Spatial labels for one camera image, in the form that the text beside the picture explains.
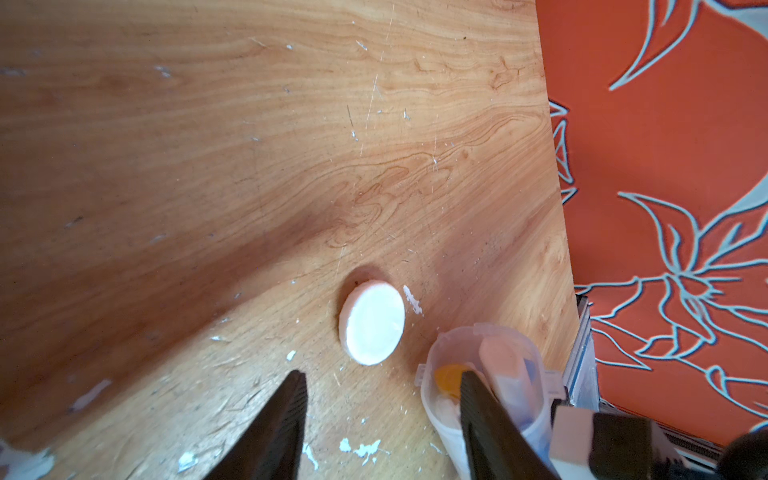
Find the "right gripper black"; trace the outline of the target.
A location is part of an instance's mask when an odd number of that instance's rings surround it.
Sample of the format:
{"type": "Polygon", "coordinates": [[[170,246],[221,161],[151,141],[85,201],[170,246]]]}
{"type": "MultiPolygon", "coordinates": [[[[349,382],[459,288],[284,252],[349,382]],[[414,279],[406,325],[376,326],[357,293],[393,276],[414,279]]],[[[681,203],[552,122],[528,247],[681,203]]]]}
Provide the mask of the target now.
{"type": "Polygon", "coordinates": [[[561,479],[765,479],[767,433],[737,438],[701,471],[652,420],[559,406],[549,457],[561,479]]]}

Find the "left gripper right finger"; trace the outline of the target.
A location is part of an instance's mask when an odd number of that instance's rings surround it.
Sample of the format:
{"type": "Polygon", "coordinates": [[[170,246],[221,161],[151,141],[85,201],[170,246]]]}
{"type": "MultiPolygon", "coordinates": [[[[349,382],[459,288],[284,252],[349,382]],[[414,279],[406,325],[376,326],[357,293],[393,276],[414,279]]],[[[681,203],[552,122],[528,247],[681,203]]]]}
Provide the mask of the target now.
{"type": "Polygon", "coordinates": [[[471,370],[462,373],[460,421],[471,479],[557,479],[471,370]]]}

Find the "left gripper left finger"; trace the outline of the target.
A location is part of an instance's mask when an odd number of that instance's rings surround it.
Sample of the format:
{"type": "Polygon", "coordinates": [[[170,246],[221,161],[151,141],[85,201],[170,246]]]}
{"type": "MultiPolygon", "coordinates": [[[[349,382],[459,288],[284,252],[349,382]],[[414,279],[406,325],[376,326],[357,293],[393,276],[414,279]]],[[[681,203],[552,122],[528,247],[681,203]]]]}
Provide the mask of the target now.
{"type": "Polygon", "coordinates": [[[306,375],[291,371],[208,479],[298,478],[308,408],[306,375]]]}

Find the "pink item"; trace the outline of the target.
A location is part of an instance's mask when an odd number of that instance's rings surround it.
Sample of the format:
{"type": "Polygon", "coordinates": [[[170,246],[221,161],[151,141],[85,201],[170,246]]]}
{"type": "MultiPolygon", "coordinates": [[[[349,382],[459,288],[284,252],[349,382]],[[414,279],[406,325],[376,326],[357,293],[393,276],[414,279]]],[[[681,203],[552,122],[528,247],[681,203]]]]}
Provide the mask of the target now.
{"type": "Polygon", "coordinates": [[[523,349],[507,337],[485,337],[479,348],[485,375],[494,395],[520,429],[534,422],[539,401],[523,349]]]}

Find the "white bottle gold cap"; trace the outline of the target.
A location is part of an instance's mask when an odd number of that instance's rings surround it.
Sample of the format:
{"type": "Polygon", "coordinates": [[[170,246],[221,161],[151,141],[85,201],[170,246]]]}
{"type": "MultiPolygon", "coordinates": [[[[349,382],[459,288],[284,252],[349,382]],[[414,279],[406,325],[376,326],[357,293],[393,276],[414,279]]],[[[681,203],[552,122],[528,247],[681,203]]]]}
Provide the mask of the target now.
{"type": "Polygon", "coordinates": [[[438,367],[434,372],[434,381],[439,393],[452,400],[459,401],[461,396],[462,375],[471,371],[466,364],[447,364],[438,367]]]}

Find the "clear plastic cup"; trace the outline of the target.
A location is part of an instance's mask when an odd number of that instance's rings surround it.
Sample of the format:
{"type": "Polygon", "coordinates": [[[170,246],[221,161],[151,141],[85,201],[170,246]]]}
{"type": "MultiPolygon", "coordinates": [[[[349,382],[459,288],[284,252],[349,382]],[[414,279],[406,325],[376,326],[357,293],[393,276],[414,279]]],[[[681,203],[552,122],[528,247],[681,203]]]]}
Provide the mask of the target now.
{"type": "Polygon", "coordinates": [[[517,330],[481,323],[440,334],[416,374],[423,406],[458,476],[470,477],[459,410],[461,374],[466,370],[478,374],[532,450],[553,469],[553,397],[541,355],[517,330]]]}

